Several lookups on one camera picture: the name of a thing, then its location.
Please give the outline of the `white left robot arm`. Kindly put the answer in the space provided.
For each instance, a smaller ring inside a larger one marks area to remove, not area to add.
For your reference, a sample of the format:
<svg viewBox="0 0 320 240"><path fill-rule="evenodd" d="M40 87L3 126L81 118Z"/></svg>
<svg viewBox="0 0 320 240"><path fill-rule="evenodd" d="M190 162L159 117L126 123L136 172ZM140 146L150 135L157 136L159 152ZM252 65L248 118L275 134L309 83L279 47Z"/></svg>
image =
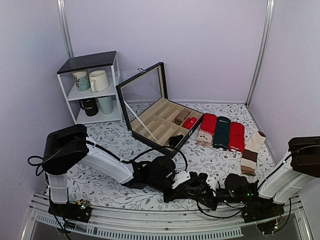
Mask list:
<svg viewBox="0 0 320 240"><path fill-rule="evenodd" d="M69 202L67 172L76 164L93 168L131 189L152 186L166 193L190 179L187 170L176 172L170 157L159 156L145 162L125 161L98 145L83 124L72 125L46 137L41 163L48 178L50 200L63 217L70 217L75 211Z"/></svg>

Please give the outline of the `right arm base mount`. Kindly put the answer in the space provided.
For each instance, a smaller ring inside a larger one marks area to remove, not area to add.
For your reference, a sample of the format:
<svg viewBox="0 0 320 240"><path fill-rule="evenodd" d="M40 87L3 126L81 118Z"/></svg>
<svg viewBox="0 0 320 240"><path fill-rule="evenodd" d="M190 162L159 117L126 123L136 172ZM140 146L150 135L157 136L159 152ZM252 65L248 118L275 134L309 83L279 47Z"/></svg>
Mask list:
<svg viewBox="0 0 320 240"><path fill-rule="evenodd" d="M268 218L274 218L274 224L259 223L257 225L258 231L264 235L274 235L281 231L288 223L292 213L292 200L289 198L289 211L286 219L283 214L285 213L284 204L276 204L271 200L260 200L254 203L250 203L245 206L241 211L241 216L245 223L252 223L256 221L266 220Z"/></svg>

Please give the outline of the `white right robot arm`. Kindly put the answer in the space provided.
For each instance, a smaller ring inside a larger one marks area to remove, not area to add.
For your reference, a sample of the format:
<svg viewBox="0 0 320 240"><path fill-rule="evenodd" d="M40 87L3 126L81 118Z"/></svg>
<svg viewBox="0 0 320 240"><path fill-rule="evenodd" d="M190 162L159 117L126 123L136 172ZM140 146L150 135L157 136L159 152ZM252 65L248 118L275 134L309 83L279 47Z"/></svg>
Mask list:
<svg viewBox="0 0 320 240"><path fill-rule="evenodd" d="M307 183L320 177L320 137L294 137L288 142L288 151L275 169L259 184L249 183L247 178L230 173L225 181L225 188L219 188L216 180L207 182L211 190L202 190L199 200L210 194L212 210L218 203L261 202L258 213L262 218L269 218L278 210L278 205L301 190Z"/></svg>

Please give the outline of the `black white striped sock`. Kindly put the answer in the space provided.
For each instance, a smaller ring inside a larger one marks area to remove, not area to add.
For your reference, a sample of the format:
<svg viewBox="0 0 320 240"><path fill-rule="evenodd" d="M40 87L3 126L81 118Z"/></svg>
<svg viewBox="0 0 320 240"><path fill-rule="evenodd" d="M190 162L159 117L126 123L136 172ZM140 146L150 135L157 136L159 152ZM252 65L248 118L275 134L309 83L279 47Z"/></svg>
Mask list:
<svg viewBox="0 0 320 240"><path fill-rule="evenodd" d="M185 192L190 198L198 197L200 195L205 195L208 191L208 187L200 187L198 183L199 173L190 171L190 180L182 183Z"/></svg>

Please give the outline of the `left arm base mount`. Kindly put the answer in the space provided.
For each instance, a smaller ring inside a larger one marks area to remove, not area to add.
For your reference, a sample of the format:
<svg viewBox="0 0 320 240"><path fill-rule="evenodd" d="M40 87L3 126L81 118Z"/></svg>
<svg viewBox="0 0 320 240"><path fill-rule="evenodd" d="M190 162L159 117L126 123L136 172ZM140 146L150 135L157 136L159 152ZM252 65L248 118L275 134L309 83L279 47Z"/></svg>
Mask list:
<svg viewBox="0 0 320 240"><path fill-rule="evenodd" d="M61 217L64 220L73 220L82 223L88 223L91 217L92 208L83 203L67 202L64 204L53 203L49 200L48 212L56 217Z"/></svg>

